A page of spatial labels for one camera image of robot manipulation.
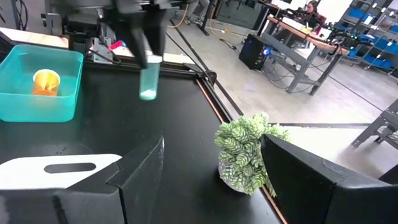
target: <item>yellow cup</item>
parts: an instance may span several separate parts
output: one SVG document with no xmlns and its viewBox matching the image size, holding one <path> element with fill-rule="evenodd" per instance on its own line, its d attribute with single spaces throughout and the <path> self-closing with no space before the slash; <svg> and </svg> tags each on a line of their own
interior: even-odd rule
<svg viewBox="0 0 398 224">
<path fill-rule="evenodd" d="M 61 78 L 57 72 L 41 69 L 33 75 L 33 95 L 56 96 Z"/>
</svg>

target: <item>succulent plant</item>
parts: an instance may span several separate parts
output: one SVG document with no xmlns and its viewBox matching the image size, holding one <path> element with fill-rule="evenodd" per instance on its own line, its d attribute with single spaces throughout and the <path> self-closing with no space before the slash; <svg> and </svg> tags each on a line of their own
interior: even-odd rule
<svg viewBox="0 0 398 224">
<path fill-rule="evenodd" d="M 261 156 L 260 136 L 273 134 L 285 141 L 289 133 L 278 124 L 268 123 L 268 115 L 255 114 L 251 118 L 241 116 L 231 123 L 222 123 L 215 134 L 215 143 L 222 150 L 219 155 L 220 178 L 233 189 L 253 195 L 265 185 L 272 197 L 275 190 L 268 178 Z"/>
</svg>

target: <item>red object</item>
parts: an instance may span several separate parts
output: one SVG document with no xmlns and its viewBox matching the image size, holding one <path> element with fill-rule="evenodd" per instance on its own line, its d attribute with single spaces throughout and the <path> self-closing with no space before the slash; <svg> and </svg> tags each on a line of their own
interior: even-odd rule
<svg viewBox="0 0 398 224">
<path fill-rule="evenodd" d="M 118 47 L 121 47 L 122 45 L 123 45 L 123 41 L 119 40 L 119 41 L 117 41 L 116 43 L 110 45 L 110 46 L 108 47 L 108 49 L 114 50 L 114 49 L 116 49 L 116 48 L 118 48 Z"/>
<path fill-rule="evenodd" d="M 325 22 L 326 22 L 326 17 L 325 17 L 325 16 L 318 14 L 318 18 L 319 18 L 320 21 L 322 21 L 322 23 L 325 23 Z M 318 35 L 318 34 L 321 32 L 321 30 L 322 30 L 322 27 L 319 27 L 319 28 L 315 31 L 315 33 Z"/>
</svg>

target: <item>white plant pot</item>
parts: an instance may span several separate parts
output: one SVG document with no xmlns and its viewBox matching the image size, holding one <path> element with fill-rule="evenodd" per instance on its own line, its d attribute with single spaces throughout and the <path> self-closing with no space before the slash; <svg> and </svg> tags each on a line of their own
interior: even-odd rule
<svg viewBox="0 0 398 224">
<path fill-rule="evenodd" d="M 220 173 L 224 170 L 225 167 L 226 167 L 226 163 L 223 162 L 223 161 L 219 161 L 219 162 L 218 162 L 218 173 L 220 174 Z M 225 183 L 226 185 L 228 185 L 228 187 L 230 187 L 231 189 L 233 189 L 233 190 L 235 190 L 235 191 L 237 191 L 237 192 L 244 193 L 244 190 L 243 190 L 243 189 L 237 189 L 237 188 L 233 187 L 232 184 L 231 184 L 231 180 L 229 180 L 229 179 L 223 179 L 223 178 L 221 178 L 221 176 L 220 176 L 220 179 L 223 180 L 224 183 Z"/>
</svg>

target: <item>computer tower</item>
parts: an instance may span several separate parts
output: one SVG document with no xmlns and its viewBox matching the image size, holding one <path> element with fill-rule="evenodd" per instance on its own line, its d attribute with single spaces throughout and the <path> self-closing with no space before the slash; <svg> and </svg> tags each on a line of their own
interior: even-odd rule
<svg viewBox="0 0 398 224">
<path fill-rule="evenodd" d="M 270 46 L 261 37 L 249 34 L 239 54 L 239 59 L 249 69 L 260 70 L 270 52 Z"/>
</svg>

